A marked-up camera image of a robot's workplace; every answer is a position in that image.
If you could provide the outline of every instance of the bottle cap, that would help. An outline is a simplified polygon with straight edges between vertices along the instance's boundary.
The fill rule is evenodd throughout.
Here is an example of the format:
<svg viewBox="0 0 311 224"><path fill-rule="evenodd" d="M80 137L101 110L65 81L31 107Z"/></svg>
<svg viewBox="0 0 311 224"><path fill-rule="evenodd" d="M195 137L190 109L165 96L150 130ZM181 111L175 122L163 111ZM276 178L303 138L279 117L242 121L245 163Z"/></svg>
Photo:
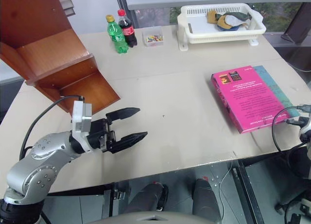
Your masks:
<svg viewBox="0 0 311 224"><path fill-rule="evenodd" d="M125 16L125 10L124 9L119 9L118 14L120 17Z"/></svg>
<svg viewBox="0 0 311 224"><path fill-rule="evenodd" d="M115 21L115 18L112 15L106 15L107 22L113 22Z"/></svg>

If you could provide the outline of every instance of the yellow bottle cap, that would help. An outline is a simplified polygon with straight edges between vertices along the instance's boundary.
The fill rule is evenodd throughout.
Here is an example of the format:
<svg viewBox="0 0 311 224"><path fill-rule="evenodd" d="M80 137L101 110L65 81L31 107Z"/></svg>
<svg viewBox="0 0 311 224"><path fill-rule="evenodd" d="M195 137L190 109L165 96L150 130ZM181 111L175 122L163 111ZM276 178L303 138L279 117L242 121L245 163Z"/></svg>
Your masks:
<svg viewBox="0 0 311 224"><path fill-rule="evenodd" d="M107 22L115 21L115 18L112 15L106 15Z"/></svg>

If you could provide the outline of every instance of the white plastic basket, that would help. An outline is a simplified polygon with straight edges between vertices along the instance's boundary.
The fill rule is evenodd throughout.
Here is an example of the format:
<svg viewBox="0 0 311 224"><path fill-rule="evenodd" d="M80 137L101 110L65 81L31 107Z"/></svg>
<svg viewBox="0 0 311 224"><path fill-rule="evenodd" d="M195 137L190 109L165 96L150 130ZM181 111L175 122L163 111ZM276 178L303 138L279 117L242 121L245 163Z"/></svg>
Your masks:
<svg viewBox="0 0 311 224"><path fill-rule="evenodd" d="M218 14L226 12L249 13L252 16L249 26L240 26L237 31L220 31L217 24L207 22L207 13L215 10ZM181 51L188 50L188 43L209 43L236 40L249 40L252 46L258 45L256 38L266 31L260 13L247 4L208 4L181 7L178 21L178 44Z"/></svg>

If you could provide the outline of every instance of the red bottle cap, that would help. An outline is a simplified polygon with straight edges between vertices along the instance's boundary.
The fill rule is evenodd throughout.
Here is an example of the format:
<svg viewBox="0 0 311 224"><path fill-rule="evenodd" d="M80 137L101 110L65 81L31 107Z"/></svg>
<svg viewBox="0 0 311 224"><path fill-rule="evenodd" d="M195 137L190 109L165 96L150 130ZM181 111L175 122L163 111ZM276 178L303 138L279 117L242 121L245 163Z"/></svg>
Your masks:
<svg viewBox="0 0 311 224"><path fill-rule="evenodd" d="M118 15L119 15L120 17L125 16L125 10L124 10L124 9L119 9L119 10L118 10Z"/></svg>

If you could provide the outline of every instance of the pink book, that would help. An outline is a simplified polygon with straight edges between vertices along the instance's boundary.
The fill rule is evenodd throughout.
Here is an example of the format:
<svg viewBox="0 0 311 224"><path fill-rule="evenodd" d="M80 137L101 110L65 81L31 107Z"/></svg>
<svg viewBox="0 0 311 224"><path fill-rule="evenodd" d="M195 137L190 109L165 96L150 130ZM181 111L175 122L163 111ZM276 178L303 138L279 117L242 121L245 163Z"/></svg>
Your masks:
<svg viewBox="0 0 311 224"><path fill-rule="evenodd" d="M252 66L218 72L211 79L240 133L272 125L274 116L284 108ZM276 122L290 117L284 112Z"/></svg>

